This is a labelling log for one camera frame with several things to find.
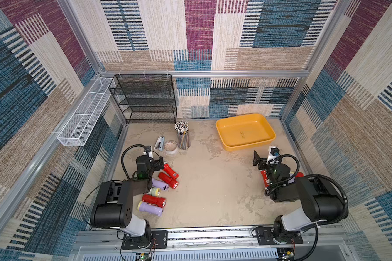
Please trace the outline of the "yellow plastic storage tray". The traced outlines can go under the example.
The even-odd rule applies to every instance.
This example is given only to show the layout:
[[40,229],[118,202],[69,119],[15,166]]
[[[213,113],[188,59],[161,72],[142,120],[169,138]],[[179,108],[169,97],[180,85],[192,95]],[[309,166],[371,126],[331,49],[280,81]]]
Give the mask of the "yellow plastic storage tray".
[[228,152],[268,145],[277,136],[267,119],[259,113],[217,120],[216,129]]

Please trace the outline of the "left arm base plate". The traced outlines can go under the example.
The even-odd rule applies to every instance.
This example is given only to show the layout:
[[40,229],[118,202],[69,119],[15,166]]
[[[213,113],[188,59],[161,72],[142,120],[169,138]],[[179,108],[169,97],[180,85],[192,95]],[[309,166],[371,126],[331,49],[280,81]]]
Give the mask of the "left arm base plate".
[[150,250],[155,246],[155,249],[166,249],[168,241],[168,231],[160,230],[145,232],[143,236],[132,237],[124,234],[121,249],[122,250]]

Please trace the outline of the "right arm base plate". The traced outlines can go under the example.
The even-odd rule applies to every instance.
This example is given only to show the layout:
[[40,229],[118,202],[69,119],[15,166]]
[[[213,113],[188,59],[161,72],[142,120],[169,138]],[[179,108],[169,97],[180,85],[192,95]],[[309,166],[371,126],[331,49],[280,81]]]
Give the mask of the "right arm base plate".
[[251,230],[259,245],[295,245],[302,244],[303,239],[299,232],[288,232],[284,229],[274,232],[271,226],[257,226]]

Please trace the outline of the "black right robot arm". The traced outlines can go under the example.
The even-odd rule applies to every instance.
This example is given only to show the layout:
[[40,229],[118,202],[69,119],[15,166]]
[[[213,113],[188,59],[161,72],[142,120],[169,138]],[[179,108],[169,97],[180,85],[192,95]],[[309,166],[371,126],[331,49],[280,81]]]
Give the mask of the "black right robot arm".
[[[279,261],[305,261],[315,251],[319,241],[319,228],[348,217],[348,198],[334,179],[320,174],[300,173],[299,160],[291,154],[281,154],[271,146],[266,158],[253,153],[253,165],[262,175],[264,194],[275,203],[300,201],[301,207],[289,214],[276,217],[271,226],[257,226],[251,230],[259,245],[291,246],[278,256]],[[314,230],[310,250],[298,256],[296,245],[303,243],[301,234]]]

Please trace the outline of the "red flashlight white flower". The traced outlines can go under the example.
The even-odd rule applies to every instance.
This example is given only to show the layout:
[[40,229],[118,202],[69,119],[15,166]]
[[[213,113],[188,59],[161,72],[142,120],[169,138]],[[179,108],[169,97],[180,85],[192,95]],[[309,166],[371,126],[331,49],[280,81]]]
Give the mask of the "red flashlight white flower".
[[261,170],[260,173],[261,173],[262,179],[264,181],[265,189],[267,189],[270,186],[270,184],[271,184],[271,182],[270,182],[270,180],[269,180],[269,178],[267,176],[267,172],[266,172],[266,170]]

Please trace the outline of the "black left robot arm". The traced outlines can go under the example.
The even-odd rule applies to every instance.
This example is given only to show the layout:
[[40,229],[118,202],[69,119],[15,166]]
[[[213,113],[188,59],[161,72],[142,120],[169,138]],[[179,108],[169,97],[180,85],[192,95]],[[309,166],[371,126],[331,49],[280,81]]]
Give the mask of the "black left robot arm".
[[[144,153],[137,157],[137,171],[130,176],[125,167],[124,157],[128,151],[135,148],[143,149]],[[133,198],[150,193],[154,188],[154,172],[163,169],[163,158],[159,156],[155,160],[152,156],[154,153],[150,146],[142,144],[135,144],[124,150],[121,164],[126,179],[103,182],[86,196],[89,198],[97,192],[89,218],[86,217],[85,208],[81,208],[81,218],[87,225],[121,232],[124,247],[150,249],[156,244],[149,222],[133,213]]]

